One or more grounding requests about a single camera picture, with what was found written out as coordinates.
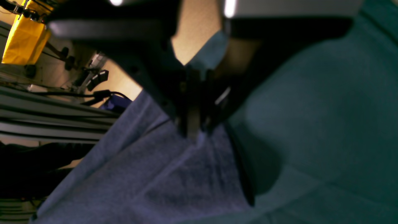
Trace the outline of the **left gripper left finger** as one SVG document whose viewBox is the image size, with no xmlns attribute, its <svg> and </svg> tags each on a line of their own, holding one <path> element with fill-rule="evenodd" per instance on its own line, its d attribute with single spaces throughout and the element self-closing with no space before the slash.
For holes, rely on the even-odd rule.
<svg viewBox="0 0 398 224">
<path fill-rule="evenodd" d="M 200 132 L 200 72 L 176 58 L 171 38 L 178 28 L 180 0 L 68 0 L 48 17 L 59 38 L 104 53 L 148 92 L 180 132 Z"/>
</svg>

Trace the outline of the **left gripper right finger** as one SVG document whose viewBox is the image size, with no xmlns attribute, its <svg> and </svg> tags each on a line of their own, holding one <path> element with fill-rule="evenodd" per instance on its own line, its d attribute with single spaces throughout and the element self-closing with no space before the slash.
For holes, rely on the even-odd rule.
<svg viewBox="0 0 398 224">
<path fill-rule="evenodd" d="M 212 131 L 293 55 L 343 37 L 362 0 L 221 0 L 220 62 L 206 70 L 201 128 Z"/>
</svg>

